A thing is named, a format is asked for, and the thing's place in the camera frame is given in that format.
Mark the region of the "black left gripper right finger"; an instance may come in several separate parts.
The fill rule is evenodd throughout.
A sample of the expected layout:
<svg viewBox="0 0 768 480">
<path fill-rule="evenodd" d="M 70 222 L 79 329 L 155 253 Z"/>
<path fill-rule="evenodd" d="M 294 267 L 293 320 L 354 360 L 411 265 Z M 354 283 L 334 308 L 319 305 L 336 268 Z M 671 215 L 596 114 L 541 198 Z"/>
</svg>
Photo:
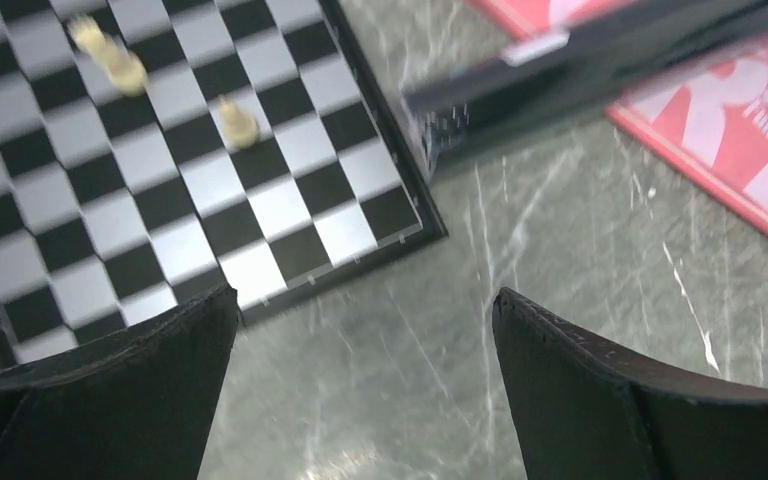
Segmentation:
<svg viewBox="0 0 768 480">
<path fill-rule="evenodd" d="M 531 479 L 768 479 L 768 389 L 683 370 L 503 288 L 498 361 Z"/>
</svg>

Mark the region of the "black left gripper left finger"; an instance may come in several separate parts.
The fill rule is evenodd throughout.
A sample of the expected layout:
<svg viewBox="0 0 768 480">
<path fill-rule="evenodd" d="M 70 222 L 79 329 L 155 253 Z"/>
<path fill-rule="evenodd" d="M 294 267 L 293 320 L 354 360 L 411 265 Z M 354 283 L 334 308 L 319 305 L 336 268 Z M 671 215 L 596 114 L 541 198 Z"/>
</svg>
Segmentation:
<svg viewBox="0 0 768 480">
<path fill-rule="evenodd" d="M 237 334 L 222 285 L 0 372 L 0 479 L 194 479 Z"/>
</svg>

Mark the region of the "pink racket bag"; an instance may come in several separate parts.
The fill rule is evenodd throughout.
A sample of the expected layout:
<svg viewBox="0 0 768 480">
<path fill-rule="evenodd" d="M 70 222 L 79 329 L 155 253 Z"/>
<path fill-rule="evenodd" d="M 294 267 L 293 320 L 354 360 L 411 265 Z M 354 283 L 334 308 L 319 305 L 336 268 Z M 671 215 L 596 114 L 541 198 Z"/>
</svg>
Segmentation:
<svg viewBox="0 0 768 480">
<path fill-rule="evenodd" d="M 513 55 L 581 46 L 609 116 L 768 236 L 768 1 L 483 1 Z"/>
</svg>

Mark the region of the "black shuttlecock tube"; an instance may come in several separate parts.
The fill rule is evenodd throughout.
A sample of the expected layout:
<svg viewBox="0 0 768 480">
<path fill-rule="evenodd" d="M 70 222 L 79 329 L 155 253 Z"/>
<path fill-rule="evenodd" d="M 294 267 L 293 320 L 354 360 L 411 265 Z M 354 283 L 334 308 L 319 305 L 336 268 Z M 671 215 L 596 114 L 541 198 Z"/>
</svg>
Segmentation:
<svg viewBox="0 0 768 480">
<path fill-rule="evenodd" d="M 393 108 L 425 177 L 510 136 L 602 107 L 725 45 L 768 33 L 768 1 L 633 1 L 405 91 Z"/>
</svg>

